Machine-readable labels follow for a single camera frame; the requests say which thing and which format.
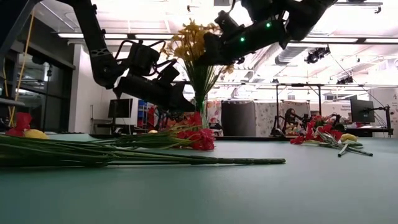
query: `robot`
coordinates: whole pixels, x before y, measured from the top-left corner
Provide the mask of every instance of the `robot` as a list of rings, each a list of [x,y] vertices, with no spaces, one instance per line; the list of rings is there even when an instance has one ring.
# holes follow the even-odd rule
[[[93,78],[106,89],[113,89],[117,97],[122,93],[138,97],[166,110],[193,111],[195,107],[182,94],[185,83],[172,82],[179,72],[173,68],[174,60],[157,63],[160,53],[131,42],[130,53],[125,59],[117,59],[107,49],[104,34],[96,18],[96,5],[91,0],[58,0],[73,8],[90,53]],[[41,0],[0,0],[0,70],[2,59],[11,48],[34,6]],[[241,0],[248,10],[253,24],[238,25],[221,11],[215,22],[221,27],[221,36],[205,34],[206,52],[196,62],[203,65],[231,65],[242,63],[244,56],[278,42],[284,49],[291,40],[301,41],[311,31],[324,12],[337,0]],[[154,80],[148,80],[150,71],[166,65]],[[129,69],[126,77],[116,80]]]

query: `ceiling duct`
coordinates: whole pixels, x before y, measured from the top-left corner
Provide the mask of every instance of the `ceiling duct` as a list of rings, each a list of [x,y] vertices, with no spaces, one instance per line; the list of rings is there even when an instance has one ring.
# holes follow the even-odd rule
[[[306,47],[286,47],[282,53],[276,56],[275,64],[287,65],[292,61],[293,58],[301,54],[306,49]]]

